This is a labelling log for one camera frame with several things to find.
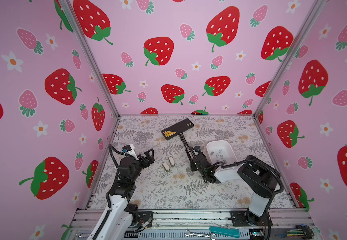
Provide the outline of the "white plastic tray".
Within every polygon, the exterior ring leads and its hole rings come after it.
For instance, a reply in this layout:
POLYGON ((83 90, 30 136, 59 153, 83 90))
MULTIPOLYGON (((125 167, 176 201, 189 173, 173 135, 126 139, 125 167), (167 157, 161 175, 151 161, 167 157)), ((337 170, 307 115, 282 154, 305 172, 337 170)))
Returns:
POLYGON ((206 145, 206 150, 208 153, 208 160, 211 164, 217 162, 224 162, 226 165, 233 164, 237 162, 237 158, 231 145, 224 140, 209 142, 206 145))

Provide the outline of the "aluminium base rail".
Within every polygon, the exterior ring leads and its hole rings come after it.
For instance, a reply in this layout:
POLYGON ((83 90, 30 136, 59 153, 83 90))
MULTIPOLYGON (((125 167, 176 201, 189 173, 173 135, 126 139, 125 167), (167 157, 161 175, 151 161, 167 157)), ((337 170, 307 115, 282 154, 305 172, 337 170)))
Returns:
MULTIPOLYGON (((66 235, 68 240, 86 240, 101 216, 101 210, 77 211, 66 235)), ((280 240, 298 225, 309 226, 314 240, 321 240, 319 230, 313 223, 309 213, 302 209, 271 209, 271 227, 238 226, 241 232, 271 231, 271 240, 280 240)), ((125 234, 125 240, 196 240, 196 236, 185 236, 189 230, 193 233, 209 234, 210 227, 233 229, 230 209, 215 210, 154 210, 152 225, 137 234, 125 234)))

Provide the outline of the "black stapler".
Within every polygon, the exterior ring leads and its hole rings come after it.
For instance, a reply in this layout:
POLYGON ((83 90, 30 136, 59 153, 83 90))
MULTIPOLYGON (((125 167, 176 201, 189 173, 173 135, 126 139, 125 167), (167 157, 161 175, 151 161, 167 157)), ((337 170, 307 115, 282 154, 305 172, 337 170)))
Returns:
POLYGON ((187 118, 161 131, 162 135, 167 141, 176 136, 180 137, 190 162, 196 161, 196 155, 194 153, 194 150, 187 143, 183 133, 193 127, 194 124, 191 122, 190 119, 187 118))

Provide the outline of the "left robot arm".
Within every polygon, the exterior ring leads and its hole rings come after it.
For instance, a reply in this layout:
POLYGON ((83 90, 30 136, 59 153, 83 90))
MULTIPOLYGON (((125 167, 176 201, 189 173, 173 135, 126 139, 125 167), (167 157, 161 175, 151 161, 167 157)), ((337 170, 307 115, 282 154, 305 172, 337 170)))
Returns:
POLYGON ((154 149, 143 155, 137 155, 132 144, 124 146, 122 151, 116 150, 112 145, 108 149, 116 167, 115 179, 105 194, 107 206, 88 236, 89 240, 121 240, 126 233, 142 232, 152 222, 151 218, 142 221, 138 205, 131 204, 130 199, 141 171, 155 161, 154 149))

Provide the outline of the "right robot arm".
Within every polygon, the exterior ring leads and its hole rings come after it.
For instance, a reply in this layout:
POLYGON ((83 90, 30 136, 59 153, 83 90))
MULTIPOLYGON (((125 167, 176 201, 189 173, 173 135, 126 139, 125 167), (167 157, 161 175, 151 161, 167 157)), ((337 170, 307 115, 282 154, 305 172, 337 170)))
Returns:
POLYGON ((232 164, 221 161, 212 164, 202 151, 191 148, 186 153, 191 171, 198 171, 204 182, 221 184, 232 180, 243 180, 253 190, 250 204, 244 215, 238 218, 239 221, 250 226, 260 226, 265 223, 272 225, 268 210, 274 197, 284 191, 278 170, 252 155, 232 164))

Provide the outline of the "silver wrench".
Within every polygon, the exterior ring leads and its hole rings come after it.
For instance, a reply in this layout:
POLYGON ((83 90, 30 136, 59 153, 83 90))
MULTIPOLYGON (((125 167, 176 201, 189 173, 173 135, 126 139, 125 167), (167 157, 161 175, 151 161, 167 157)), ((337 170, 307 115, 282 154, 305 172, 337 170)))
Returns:
POLYGON ((184 235, 186 237, 201 237, 201 238, 209 238, 210 240, 215 240, 215 234, 214 233, 210 233, 210 234, 193 233, 190 230, 186 230, 184 232, 184 235))

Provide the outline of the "green circuit board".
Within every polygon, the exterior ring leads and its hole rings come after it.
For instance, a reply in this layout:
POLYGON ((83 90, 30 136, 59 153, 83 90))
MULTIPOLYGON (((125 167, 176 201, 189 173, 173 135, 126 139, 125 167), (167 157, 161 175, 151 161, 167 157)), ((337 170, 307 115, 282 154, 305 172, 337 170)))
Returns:
POLYGON ((265 240, 265 233, 262 231, 249 230, 250 240, 265 240))

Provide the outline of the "teal handled tool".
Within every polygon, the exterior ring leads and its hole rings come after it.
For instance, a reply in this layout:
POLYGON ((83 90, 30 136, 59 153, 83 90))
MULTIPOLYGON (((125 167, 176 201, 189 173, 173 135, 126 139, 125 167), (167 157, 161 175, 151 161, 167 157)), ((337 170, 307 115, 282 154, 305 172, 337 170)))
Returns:
POLYGON ((238 229, 227 229, 227 228, 221 228, 221 227, 210 227, 209 228, 211 233, 224 235, 232 238, 240 238, 240 231, 238 229))

